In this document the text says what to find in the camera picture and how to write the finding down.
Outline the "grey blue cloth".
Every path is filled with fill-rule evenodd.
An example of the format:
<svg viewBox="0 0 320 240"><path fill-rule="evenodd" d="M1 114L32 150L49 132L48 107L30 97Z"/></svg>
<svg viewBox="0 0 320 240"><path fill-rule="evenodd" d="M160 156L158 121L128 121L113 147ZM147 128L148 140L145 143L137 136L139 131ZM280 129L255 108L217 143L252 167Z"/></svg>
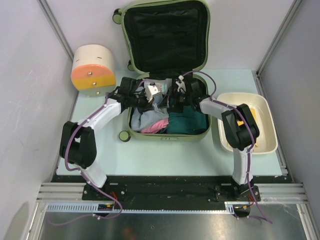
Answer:
<svg viewBox="0 0 320 240"><path fill-rule="evenodd" d="M139 132L151 127L160 120L168 119L169 114L167 108L160 108L159 105L163 101L163 96L156 96L153 100L151 110L140 113L138 109L133 108L133 114L130 120L130 127L133 131Z"/></svg>

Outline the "green hard shell suitcase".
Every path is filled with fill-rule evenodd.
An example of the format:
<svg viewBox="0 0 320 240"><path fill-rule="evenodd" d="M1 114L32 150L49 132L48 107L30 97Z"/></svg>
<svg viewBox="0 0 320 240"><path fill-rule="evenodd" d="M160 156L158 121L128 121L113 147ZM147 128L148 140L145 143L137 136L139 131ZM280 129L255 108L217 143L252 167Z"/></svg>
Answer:
<svg viewBox="0 0 320 240"><path fill-rule="evenodd" d="M181 74L208 92L199 75L208 59L210 10L203 0L137 0L112 16L122 26L130 60L141 78L173 80Z"/></svg>

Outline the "yellow cloth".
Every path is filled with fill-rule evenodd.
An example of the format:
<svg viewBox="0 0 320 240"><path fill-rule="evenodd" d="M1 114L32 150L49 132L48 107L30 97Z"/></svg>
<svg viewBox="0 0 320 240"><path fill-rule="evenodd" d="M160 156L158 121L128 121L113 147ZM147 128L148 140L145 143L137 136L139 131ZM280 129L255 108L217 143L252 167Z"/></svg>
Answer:
<svg viewBox="0 0 320 240"><path fill-rule="evenodd" d="M238 105L235 109L222 114L222 122L225 131L227 145L234 149L243 150L250 147L252 138L254 147L258 147L257 138L260 130L256 121L256 112L246 104Z"/></svg>

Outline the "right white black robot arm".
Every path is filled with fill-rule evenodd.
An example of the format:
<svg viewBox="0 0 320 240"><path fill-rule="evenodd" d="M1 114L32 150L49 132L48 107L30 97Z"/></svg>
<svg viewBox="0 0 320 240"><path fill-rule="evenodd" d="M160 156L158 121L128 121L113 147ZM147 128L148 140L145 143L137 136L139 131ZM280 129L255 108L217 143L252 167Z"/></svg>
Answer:
<svg viewBox="0 0 320 240"><path fill-rule="evenodd" d="M224 194L242 201L253 188L251 158L260 135L258 125L247 104L231 105L205 93L197 80L177 80L168 88L166 98L171 110L190 106L193 111L222 121L227 142L233 149L233 173L230 186L221 187Z"/></svg>

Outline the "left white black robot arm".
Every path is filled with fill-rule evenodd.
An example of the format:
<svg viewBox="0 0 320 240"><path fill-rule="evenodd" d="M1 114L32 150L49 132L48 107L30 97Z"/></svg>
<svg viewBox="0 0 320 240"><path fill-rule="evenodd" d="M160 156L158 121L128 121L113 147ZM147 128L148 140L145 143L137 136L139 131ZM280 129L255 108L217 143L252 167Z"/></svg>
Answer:
<svg viewBox="0 0 320 240"><path fill-rule="evenodd" d="M147 110L153 106L161 89L152 80L123 77L120 86L107 92L103 104L78 122L67 121L62 127L59 156L65 168L77 171L93 186L93 194L100 200L110 196L105 184L107 175L96 161L96 133L128 108Z"/></svg>

